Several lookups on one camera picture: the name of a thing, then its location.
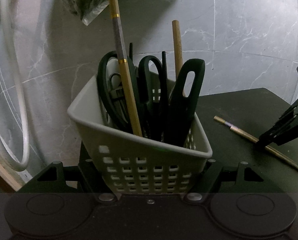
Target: white plastic basket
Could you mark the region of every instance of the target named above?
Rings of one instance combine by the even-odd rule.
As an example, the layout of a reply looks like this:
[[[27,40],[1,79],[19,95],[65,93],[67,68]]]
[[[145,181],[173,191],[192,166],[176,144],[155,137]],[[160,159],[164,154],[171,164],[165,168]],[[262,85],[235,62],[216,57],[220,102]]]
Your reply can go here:
[[[157,75],[152,73],[152,77],[158,91]],[[168,83],[170,91],[174,82]],[[212,156],[196,114],[183,148],[110,127],[99,100],[96,76],[74,99],[68,115],[76,123],[97,170],[115,193],[185,193]]]

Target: marble tile wall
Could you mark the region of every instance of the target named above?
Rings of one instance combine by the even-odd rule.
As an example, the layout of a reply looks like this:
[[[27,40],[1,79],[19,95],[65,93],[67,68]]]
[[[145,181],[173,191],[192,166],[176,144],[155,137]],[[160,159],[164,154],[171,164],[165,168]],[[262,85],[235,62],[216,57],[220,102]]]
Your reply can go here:
[[[171,22],[180,21],[184,60],[206,62],[201,95],[265,87],[291,102],[298,75],[298,0],[121,0],[125,42],[135,62],[167,51],[175,79]],[[30,172],[44,163],[78,161],[80,138],[66,110],[114,50],[106,8],[89,26],[60,0],[12,0],[32,144]],[[0,130],[22,153],[18,103],[0,25]]]

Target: metal screw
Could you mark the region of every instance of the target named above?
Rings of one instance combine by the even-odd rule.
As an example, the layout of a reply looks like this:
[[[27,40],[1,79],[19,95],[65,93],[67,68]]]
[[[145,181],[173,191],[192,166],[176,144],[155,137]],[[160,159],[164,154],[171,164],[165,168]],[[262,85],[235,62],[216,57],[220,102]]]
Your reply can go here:
[[[101,201],[112,201],[114,200],[114,194],[112,193],[102,193],[98,197]]]
[[[187,199],[190,201],[199,201],[202,199],[202,195],[199,193],[188,193]]]

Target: white hose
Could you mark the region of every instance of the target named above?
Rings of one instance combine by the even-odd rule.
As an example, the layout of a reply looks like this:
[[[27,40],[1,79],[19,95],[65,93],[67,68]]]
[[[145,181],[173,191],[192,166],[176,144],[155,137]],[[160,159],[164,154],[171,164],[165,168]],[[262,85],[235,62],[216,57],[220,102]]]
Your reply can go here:
[[[23,156],[22,156],[22,161],[19,162],[1,136],[0,136],[0,155],[12,169],[14,169],[15,171],[24,171],[27,168],[28,162],[29,162],[28,118],[27,118],[26,104],[25,104],[24,94],[23,94],[23,87],[22,87],[22,82],[20,78],[19,64],[17,60],[17,55],[15,53],[9,7],[10,7],[9,0],[0,0],[2,29],[3,29],[5,44],[8,52],[9,65],[11,66],[11,69],[12,69],[13,81],[17,91],[19,107],[20,107],[20,116],[21,116],[22,133],[23,133]]]

